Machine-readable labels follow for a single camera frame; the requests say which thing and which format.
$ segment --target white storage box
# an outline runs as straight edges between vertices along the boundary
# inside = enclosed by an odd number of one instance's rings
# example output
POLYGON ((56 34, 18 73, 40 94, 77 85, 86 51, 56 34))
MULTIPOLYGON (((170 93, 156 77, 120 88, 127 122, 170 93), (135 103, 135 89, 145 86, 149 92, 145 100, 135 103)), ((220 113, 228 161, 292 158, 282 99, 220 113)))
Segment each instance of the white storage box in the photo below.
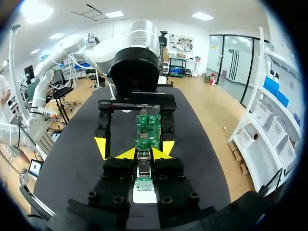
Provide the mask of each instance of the white storage box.
POLYGON ((291 169, 292 163, 295 160, 295 158, 296 158, 296 155, 295 155, 294 148, 292 147, 292 144, 290 140, 288 139, 285 146, 279 153, 279 159, 281 161, 281 165, 283 169, 285 170, 284 171, 285 174, 288 173, 289 170, 291 169))
POLYGON ((237 135, 237 141, 243 149, 248 148, 254 142, 252 137, 244 128, 242 128, 240 134, 237 135))
POLYGON ((274 148, 278 146, 281 140, 287 135, 285 129, 285 123, 279 119, 278 116, 274 116, 273 122, 267 132, 267 136, 274 148))
POLYGON ((272 109, 262 100, 257 100, 255 110, 252 116, 258 121, 261 126, 264 126, 268 119, 273 116, 272 109))

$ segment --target white shelf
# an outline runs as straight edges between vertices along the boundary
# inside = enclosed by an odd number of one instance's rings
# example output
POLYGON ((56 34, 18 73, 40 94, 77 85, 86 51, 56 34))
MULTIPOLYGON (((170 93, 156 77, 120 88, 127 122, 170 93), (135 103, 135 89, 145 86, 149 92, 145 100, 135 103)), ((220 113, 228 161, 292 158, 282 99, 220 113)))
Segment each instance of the white shelf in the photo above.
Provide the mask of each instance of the white shelf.
POLYGON ((282 113, 285 115, 284 117, 286 117, 288 121, 290 122, 290 124, 294 127, 296 131, 296 135, 298 137, 297 140, 300 140, 302 138, 302 130, 299 127, 298 123, 296 122, 294 116, 291 114, 291 112, 276 98, 276 96, 270 93, 267 89, 265 89, 264 87, 259 87, 259 90, 265 93, 265 95, 268 96, 277 105, 277 107, 282 111, 282 113))
POLYGON ((244 161, 248 167, 250 176, 252 178, 252 182, 254 184, 255 190, 256 192, 258 192, 262 186, 261 183, 261 179, 259 177, 259 173, 258 170, 255 166, 254 161, 250 158, 250 156, 248 155, 247 151, 245 149, 242 148, 242 146, 240 145, 240 143, 237 140, 237 136, 235 136, 233 138, 233 141, 235 142, 236 146, 238 147, 240 153, 242 154, 242 157, 244 158, 244 161))
POLYGON ((282 67, 283 69, 287 70, 293 76, 296 77, 296 76, 299 75, 299 71, 298 71, 297 67, 294 66, 289 60, 286 60, 285 58, 283 58, 279 54, 272 52, 270 50, 265 49, 264 53, 267 54, 275 64, 277 64, 280 67, 282 67))
POLYGON ((248 117, 249 121, 252 123, 252 125, 256 128, 256 130, 258 131, 259 135, 264 140, 267 147, 269 148, 269 151, 272 154, 274 161, 276 163, 277 169, 282 168, 281 161, 279 159, 278 153, 277 153, 276 149, 274 148, 274 146, 272 145, 272 143, 270 142, 270 140, 269 140, 267 134, 265 133, 263 127, 258 123, 258 121, 256 121, 256 119, 250 113, 248 114, 247 117, 248 117))
MULTIPOLYGON (((272 164, 271 156, 269 156, 267 152, 263 152, 257 148, 256 143, 252 144, 247 149, 243 149, 237 140, 237 136, 233 138, 233 141, 243 156, 254 184, 255 191, 258 192, 262 185, 268 184, 280 168, 277 168, 272 164)), ((285 179, 282 174, 279 185, 283 184, 284 181, 285 179)), ((274 191, 275 187, 276 185, 271 187, 267 195, 274 191)))

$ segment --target screw hole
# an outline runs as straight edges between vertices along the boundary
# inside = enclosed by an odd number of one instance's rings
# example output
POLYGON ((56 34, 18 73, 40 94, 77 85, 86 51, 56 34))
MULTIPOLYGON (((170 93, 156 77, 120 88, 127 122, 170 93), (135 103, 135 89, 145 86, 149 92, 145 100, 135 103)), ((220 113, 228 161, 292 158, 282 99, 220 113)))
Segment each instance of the screw hole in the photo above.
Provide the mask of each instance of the screw hole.
POLYGON ((192 193, 190 194, 190 197, 191 197, 191 198, 197 198, 197 197, 198 197, 198 193, 192 192, 192 193))
POLYGON ((94 197, 96 197, 96 192, 89 192, 88 196, 90 198, 94 198, 94 197))
POLYGON ((160 180, 167 180, 167 178, 168 178, 168 177, 167 177, 166 175, 161 175, 161 176, 159 176, 159 179, 160 179, 160 180))
POLYGON ((107 172, 104 172, 103 175, 102 175, 103 178, 107 178, 107 177, 109 177, 109 176, 110 176, 110 175, 109 175, 109 173, 107 173, 107 172))
POLYGON ((114 198, 114 203, 116 203, 116 204, 121 204, 121 203, 123 203, 123 198, 121 197, 121 196, 116 196, 115 198, 114 198))
POLYGON ((166 197, 163 198, 162 203, 168 205, 168 204, 172 203, 172 201, 173 201, 172 197, 166 196, 166 197))

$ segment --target ceiling light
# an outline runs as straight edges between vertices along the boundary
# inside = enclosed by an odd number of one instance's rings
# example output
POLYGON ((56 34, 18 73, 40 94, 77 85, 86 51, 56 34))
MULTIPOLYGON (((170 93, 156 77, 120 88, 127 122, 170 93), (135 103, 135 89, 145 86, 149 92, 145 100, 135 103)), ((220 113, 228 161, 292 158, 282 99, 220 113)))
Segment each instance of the ceiling light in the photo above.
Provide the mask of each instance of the ceiling light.
POLYGON ((54 9, 44 5, 38 5, 31 10, 31 14, 26 17, 28 24, 36 24, 45 21, 51 16, 54 9))
POLYGON ((39 49, 32 51, 30 54, 35 54, 39 51, 39 49))
POLYGON ((111 12, 111 13, 106 13, 105 14, 108 18, 116 18, 116 17, 121 17, 124 16, 122 11, 116 11, 116 12, 111 12))
POLYGON ((35 8, 38 0, 25 0, 20 7, 21 14, 26 17, 31 14, 32 10, 35 8))
POLYGON ((203 20, 203 21, 207 21, 207 20, 213 19, 212 16, 207 15, 207 14, 202 13, 202 12, 195 13, 195 14, 193 14, 192 16, 193 16, 194 18, 198 18, 198 19, 201 19, 201 20, 203 20))
POLYGON ((59 39, 63 36, 63 33, 57 33, 50 37, 50 39, 59 39))

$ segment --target robot end effector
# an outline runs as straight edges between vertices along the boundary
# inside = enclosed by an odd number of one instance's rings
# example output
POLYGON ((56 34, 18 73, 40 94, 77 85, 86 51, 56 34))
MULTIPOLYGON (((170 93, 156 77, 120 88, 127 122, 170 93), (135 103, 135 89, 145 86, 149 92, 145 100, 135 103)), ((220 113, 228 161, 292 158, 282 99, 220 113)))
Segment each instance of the robot end effector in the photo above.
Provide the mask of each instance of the robot end effector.
POLYGON ((133 23, 123 45, 108 73, 117 98, 128 98, 133 91, 156 92, 161 63, 156 27, 146 20, 133 23))

